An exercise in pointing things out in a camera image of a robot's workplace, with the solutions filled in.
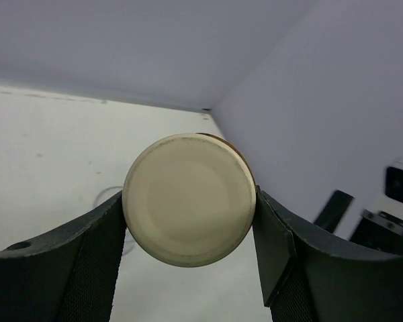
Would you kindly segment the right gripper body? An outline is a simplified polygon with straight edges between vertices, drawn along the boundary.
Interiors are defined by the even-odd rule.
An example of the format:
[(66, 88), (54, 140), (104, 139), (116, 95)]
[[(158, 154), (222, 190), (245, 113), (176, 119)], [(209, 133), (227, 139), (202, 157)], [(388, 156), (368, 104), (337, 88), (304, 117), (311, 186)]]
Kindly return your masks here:
[[(314, 224), (334, 233), (353, 197), (336, 190)], [(382, 195), (371, 210), (364, 209), (349, 239), (354, 244), (403, 255), (403, 204)]]

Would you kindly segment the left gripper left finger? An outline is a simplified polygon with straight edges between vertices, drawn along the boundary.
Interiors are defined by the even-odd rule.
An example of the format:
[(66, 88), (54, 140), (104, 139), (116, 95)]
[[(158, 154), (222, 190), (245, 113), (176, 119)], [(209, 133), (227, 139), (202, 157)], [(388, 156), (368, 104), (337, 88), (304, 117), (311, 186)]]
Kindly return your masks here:
[(109, 321), (126, 233), (122, 194), (0, 251), (0, 321)]

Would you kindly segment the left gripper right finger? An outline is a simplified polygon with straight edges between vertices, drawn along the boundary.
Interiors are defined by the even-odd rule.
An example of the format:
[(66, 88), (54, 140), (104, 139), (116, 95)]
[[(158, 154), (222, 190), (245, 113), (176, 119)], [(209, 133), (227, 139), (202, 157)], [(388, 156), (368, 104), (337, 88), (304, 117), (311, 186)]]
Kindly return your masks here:
[(274, 321), (403, 321), (403, 255), (339, 238), (264, 191), (253, 235)]

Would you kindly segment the cream cup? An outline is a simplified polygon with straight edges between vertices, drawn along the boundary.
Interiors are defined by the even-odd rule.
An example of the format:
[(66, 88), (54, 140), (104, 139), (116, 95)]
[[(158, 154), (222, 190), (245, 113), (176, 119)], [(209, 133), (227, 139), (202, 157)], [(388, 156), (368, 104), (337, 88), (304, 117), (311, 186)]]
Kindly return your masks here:
[(208, 133), (181, 133), (147, 147), (122, 189), (126, 225), (150, 256), (200, 267), (230, 255), (253, 222), (256, 184), (244, 156)]

